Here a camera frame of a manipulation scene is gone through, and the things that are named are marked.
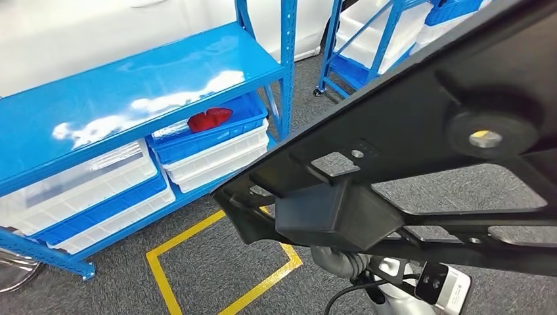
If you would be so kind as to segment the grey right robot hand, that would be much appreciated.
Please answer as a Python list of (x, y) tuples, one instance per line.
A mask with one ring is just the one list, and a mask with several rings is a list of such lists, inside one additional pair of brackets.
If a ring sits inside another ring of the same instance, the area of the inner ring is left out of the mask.
[(353, 265), (345, 253), (320, 246), (312, 246), (310, 250), (313, 261), (322, 269), (340, 278), (348, 279), (353, 276)]

